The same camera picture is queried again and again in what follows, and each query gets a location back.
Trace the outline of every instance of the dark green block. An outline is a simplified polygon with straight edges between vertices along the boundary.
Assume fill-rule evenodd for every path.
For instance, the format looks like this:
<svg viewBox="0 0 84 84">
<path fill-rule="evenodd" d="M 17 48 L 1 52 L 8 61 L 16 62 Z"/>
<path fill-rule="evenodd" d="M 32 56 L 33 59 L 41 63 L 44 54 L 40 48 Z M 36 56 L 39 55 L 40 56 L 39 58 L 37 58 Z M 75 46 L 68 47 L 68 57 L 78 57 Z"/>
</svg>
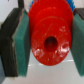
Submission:
<svg viewBox="0 0 84 84">
<path fill-rule="evenodd" d="M 18 28 L 13 35 L 15 54 L 17 59 L 18 74 L 26 76 L 27 66 L 30 54 L 30 38 L 29 38 L 29 18 L 27 13 L 23 12 L 23 17 Z"/>
<path fill-rule="evenodd" d="M 71 52 L 81 76 L 84 76 L 84 21 L 76 14 L 73 18 Z"/>
</svg>

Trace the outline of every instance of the gray base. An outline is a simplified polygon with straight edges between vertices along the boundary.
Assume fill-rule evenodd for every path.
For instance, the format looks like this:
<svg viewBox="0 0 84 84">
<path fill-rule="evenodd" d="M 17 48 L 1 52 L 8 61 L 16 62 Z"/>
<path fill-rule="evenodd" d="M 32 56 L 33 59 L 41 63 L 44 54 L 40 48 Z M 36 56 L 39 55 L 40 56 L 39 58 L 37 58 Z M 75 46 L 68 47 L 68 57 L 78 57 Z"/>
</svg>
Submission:
<svg viewBox="0 0 84 84">
<path fill-rule="evenodd" d="M 0 57 L 0 84 L 4 81 L 4 79 L 5 79 L 5 74 L 4 74 L 2 61 L 1 61 L 1 57 Z"/>
</svg>

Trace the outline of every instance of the white surface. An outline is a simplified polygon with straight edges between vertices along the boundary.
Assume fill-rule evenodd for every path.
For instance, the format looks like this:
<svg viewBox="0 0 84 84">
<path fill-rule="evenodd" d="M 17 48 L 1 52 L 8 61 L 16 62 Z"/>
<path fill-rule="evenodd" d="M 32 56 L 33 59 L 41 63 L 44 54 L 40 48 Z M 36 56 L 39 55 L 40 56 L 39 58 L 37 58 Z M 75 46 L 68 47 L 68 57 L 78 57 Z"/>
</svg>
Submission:
<svg viewBox="0 0 84 84">
<path fill-rule="evenodd" d="M 7 78 L 2 84 L 84 84 L 84 77 L 79 76 L 71 52 L 52 67 L 37 62 L 31 52 L 27 77 Z"/>
<path fill-rule="evenodd" d="M 9 1 L 10 3 L 7 0 L 0 0 L 1 22 L 13 7 L 17 7 L 16 0 Z M 25 9 L 28 11 L 31 0 L 24 1 Z M 84 7 L 83 0 L 74 0 L 74 2 L 76 7 Z M 84 77 L 79 76 L 71 52 L 62 63 L 52 67 L 40 64 L 31 52 L 27 77 L 6 78 L 2 84 L 84 84 Z"/>
</svg>

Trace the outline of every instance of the circular opening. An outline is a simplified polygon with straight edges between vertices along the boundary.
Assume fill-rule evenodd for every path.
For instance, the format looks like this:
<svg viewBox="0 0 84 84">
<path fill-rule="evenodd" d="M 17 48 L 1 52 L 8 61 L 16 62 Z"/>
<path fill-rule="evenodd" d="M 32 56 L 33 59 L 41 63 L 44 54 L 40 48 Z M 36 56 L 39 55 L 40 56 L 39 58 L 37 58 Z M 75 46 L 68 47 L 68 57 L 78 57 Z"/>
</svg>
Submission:
<svg viewBox="0 0 84 84">
<path fill-rule="evenodd" d="M 57 39 L 53 36 L 48 37 L 44 43 L 45 49 L 49 52 L 55 51 L 57 47 Z"/>
</svg>

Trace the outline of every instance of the red object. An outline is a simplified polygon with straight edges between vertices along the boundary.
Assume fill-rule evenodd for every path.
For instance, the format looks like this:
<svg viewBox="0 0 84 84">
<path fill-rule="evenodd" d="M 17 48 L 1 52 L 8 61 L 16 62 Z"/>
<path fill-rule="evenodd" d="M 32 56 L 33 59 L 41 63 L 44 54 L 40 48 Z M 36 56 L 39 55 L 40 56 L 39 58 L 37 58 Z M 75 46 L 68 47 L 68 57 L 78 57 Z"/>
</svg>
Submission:
<svg viewBox="0 0 84 84">
<path fill-rule="evenodd" d="M 67 1 L 35 0 L 28 15 L 35 58 L 48 66 L 63 61 L 71 47 L 73 19 Z"/>
</svg>

